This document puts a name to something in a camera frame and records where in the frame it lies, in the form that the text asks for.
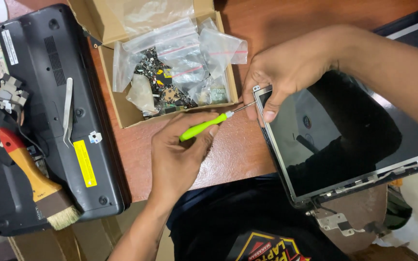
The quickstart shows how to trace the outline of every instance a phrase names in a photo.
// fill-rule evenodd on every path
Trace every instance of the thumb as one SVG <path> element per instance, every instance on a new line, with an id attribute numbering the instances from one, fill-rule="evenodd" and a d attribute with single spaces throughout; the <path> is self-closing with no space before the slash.
<path id="1" fill-rule="evenodd" d="M 212 125 L 207 127 L 203 132 L 196 136 L 194 144 L 186 151 L 186 153 L 193 157 L 198 163 L 201 163 L 206 157 L 208 148 L 212 145 L 214 136 L 218 133 L 219 126 Z"/>
<path id="2" fill-rule="evenodd" d="M 272 95 L 267 100 L 262 114 L 265 122 L 270 123 L 275 119 L 283 101 L 288 95 L 289 93 L 285 91 L 284 86 L 278 84 L 272 86 Z"/>

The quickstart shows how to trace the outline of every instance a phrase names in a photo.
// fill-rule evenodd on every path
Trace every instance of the person's left hand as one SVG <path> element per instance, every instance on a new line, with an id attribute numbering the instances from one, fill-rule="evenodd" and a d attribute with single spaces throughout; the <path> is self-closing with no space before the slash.
<path id="1" fill-rule="evenodd" d="M 216 112 L 180 113 L 153 136 L 150 200 L 157 200 L 172 208 L 193 185 L 219 127 L 212 125 L 206 128 L 196 136 L 196 141 L 189 148 L 183 147 L 178 137 L 188 128 L 218 116 Z"/>

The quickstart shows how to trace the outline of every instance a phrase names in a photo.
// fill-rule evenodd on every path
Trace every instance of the fingernail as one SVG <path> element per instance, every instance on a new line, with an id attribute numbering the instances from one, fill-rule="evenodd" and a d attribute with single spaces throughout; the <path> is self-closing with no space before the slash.
<path id="1" fill-rule="evenodd" d="M 264 112 L 264 121 L 271 122 L 274 120 L 274 118 L 275 118 L 275 112 L 270 111 L 270 110 Z"/>
<path id="2" fill-rule="evenodd" d="M 209 134 L 211 134 L 212 137 L 214 137 L 219 132 L 219 126 L 215 125 L 209 130 Z"/>

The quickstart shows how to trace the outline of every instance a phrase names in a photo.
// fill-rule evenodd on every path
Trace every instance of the black t-shirt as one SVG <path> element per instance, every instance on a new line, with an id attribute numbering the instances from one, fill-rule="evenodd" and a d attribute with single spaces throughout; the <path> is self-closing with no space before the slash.
<path id="1" fill-rule="evenodd" d="M 279 179 L 221 185 L 172 225 L 175 260 L 349 260 L 312 217 L 294 209 Z"/>

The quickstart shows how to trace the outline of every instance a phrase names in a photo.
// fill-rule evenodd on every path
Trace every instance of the yellow warning label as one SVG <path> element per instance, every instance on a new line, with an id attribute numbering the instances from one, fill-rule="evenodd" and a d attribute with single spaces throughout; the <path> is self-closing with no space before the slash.
<path id="1" fill-rule="evenodd" d="M 96 186 L 96 178 L 94 176 L 93 167 L 91 166 L 90 157 L 86 150 L 85 141 L 79 140 L 73 143 L 75 153 L 77 154 L 78 164 L 82 170 L 83 179 L 87 188 Z"/>

